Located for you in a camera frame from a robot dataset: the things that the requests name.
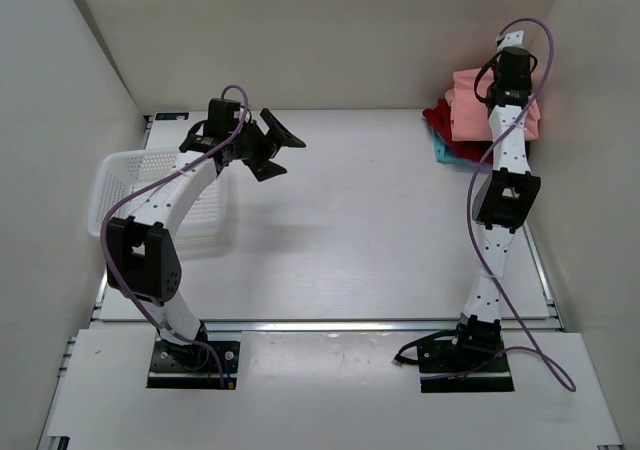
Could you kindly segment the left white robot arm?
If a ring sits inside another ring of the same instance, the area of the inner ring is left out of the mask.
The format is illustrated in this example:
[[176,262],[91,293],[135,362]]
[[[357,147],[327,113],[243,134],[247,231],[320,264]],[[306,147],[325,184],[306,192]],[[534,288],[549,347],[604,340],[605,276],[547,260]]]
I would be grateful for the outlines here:
[[156,329],[169,357],[189,371],[221,363],[205,324],[179,293],[182,266],[174,238],[201,194],[231,163],[243,163],[257,181],[286,174],[274,159],[282,148],[303,148],[267,108],[253,119],[247,105],[224,97],[210,101],[178,148],[169,174],[133,193],[141,203],[124,217],[115,204],[105,215],[101,245],[108,282]]

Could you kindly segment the pink t shirt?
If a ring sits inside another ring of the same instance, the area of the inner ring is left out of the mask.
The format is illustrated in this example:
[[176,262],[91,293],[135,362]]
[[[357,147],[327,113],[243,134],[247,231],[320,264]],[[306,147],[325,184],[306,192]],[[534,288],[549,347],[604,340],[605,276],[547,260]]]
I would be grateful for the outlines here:
[[[480,68],[455,71],[452,74],[453,87],[445,93],[450,107],[450,120],[453,141],[481,142],[492,141],[487,107],[476,99],[474,83]],[[478,84],[478,92],[485,96],[489,84],[493,82],[493,71],[488,70]],[[527,141],[539,138],[539,120],[541,114],[534,101],[525,120],[525,138]]]

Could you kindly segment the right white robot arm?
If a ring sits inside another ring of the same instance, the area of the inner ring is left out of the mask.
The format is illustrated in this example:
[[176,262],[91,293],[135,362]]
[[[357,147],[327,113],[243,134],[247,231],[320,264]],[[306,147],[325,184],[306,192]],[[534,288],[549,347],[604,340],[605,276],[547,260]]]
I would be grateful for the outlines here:
[[501,339],[500,299],[505,296],[501,279],[514,236],[524,224],[541,186],[531,173],[525,141],[525,121],[532,103],[532,71],[537,58],[524,48],[524,33],[507,33],[497,39],[497,53],[476,76],[478,84],[487,71],[493,81],[476,99],[488,110],[493,143],[488,153],[492,170],[478,192],[467,195],[467,226],[480,261],[469,297],[454,330],[440,331],[404,345],[394,357],[396,365],[418,365],[403,352],[426,349],[434,358],[445,357],[444,370],[455,376],[462,370],[482,367],[504,353]]

